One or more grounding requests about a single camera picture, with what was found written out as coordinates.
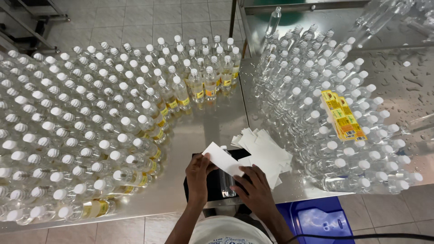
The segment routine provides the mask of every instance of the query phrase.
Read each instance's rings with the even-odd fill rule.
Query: black cable
[[[368,239],[368,238],[409,238],[409,239],[419,239],[425,241],[434,241],[434,237],[428,235],[419,234],[406,234],[406,233],[385,233],[385,234],[366,234],[366,235],[356,235],[356,236],[322,236],[322,235],[311,235],[311,234],[299,234],[287,241],[287,244],[299,237],[315,237],[321,239],[335,239],[335,240],[355,240],[355,239]]]

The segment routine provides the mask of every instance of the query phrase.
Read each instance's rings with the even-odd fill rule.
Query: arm
[[[240,166],[240,170],[250,177],[252,183],[238,175],[235,175],[234,179],[243,185],[249,195],[239,186],[233,186],[232,190],[264,222],[276,238],[277,243],[286,244],[293,237],[293,234],[274,204],[271,189],[264,172],[256,165],[253,165],[253,167]]]
[[[187,169],[189,201],[184,213],[166,240],[166,244],[187,244],[190,241],[197,219],[208,199],[207,176],[217,167],[210,162],[210,154],[196,154]]]

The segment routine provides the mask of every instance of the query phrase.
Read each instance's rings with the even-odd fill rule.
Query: person
[[[189,199],[166,244],[272,244],[269,237],[259,228],[240,219],[228,216],[213,216],[196,223],[207,203],[207,175],[218,169],[210,162],[209,153],[196,154],[185,170]],[[278,244],[286,244],[293,237],[283,216],[279,213],[271,195],[264,172],[256,166],[240,170],[248,175],[251,183],[238,175],[234,179],[239,186],[231,187],[243,203],[267,226]]]

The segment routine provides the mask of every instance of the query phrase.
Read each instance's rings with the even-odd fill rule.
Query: hand
[[[240,196],[244,204],[264,222],[266,218],[272,218],[274,213],[279,213],[274,204],[271,189],[264,172],[256,165],[253,165],[253,167],[240,166],[239,168],[246,173],[252,181],[252,183],[250,183],[243,177],[238,175],[233,176],[249,193],[249,195],[247,195],[239,186],[231,187],[231,189]]]
[[[210,154],[205,156],[198,153],[193,156],[190,164],[185,169],[188,183],[188,203],[198,204],[201,208],[208,200],[207,176],[214,169],[218,169],[210,162]]]

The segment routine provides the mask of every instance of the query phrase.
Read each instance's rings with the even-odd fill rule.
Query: blue container
[[[294,235],[352,236],[338,197],[276,204]],[[354,244],[354,240],[298,238],[300,244]]]

